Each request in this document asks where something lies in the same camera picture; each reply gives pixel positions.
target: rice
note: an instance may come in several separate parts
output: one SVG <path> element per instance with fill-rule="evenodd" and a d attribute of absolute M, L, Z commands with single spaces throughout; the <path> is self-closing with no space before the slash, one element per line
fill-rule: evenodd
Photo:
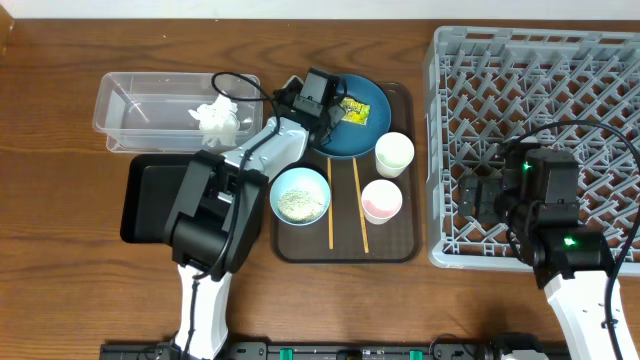
<path fill-rule="evenodd" d="M 278 210 L 295 224 L 316 220 L 324 211 L 324 196 L 319 189 L 291 189 L 278 199 Z"/>

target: blue bowl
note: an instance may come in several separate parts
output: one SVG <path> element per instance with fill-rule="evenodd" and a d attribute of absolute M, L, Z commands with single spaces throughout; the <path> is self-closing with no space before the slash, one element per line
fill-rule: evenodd
<path fill-rule="evenodd" d="M 278 200 L 286 191 L 299 188 L 305 189 L 309 187 L 316 187 L 322 191 L 322 195 L 324 196 L 324 209 L 322 213 L 313 221 L 309 221 L 306 223 L 293 223 L 287 220 L 286 217 L 280 213 L 278 209 Z M 269 195 L 269 203 L 271 203 L 271 210 L 278 216 L 280 221 L 287 223 L 289 225 L 294 226 L 305 226 L 309 224 L 313 224 L 318 221 L 329 209 L 329 203 L 331 202 L 331 190 L 329 189 L 329 183 L 327 180 L 322 177 L 322 175 L 317 172 L 307 169 L 307 168 L 294 168 L 291 170 L 287 170 L 280 174 L 276 181 L 273 182 L 271 186 L 271 193 Z"/>

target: clear plastic container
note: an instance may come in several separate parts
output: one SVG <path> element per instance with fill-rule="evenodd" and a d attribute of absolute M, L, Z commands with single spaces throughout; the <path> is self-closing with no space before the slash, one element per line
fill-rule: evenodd
<path fill-rule="evenodd" d="M 218 93 L 206 73 L 109 73 L 102 78 L 93 125 L 107 134 L 112 152 L 184 153 L 208 149 L 220 153 L 242 145 L 262 128 L 262 103 L 238 102 L 240 128 L 232 132 L 200 130 L 189 114 L 202 104 L 211 104 Z M 258 78 L 246 75 L 256 83 Z M 216 85 L 236 97 L 259 97 L 251 84 L 231 76 L 220 76 Z M 231 139 L 222 144 L 214 140 Z"/>

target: blue plate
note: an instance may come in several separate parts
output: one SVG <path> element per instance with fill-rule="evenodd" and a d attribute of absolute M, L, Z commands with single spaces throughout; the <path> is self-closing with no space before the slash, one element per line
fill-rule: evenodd
<path fill-rule="evenodd" d="M 370 80 L 351 74 L 339 76 L 347 83 L 347 96 L 371 105 L 369 120 L 365 126 L 340 121 L 331 132 L 331 141 L 317 151 L 328 157 L 347 159 L 368 153 L 378 139 L 389 132 L 391 106 L 382 89 Z M 342 85 L 338 86 L 336 93 L 342 94 L 342 89 Z"/>

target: green connector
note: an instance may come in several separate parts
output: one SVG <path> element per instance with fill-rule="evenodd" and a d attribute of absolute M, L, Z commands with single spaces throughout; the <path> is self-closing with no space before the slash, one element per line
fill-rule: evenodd
<path fill-rule="evenodd" d="M 422 360 L 422 351 L 411 350 L 409 352 L 409 360 Z"/>
<path fill-rule="evenodd" d="M 293 349 L 280 349 L 280 360 L 293 360 Z"/>

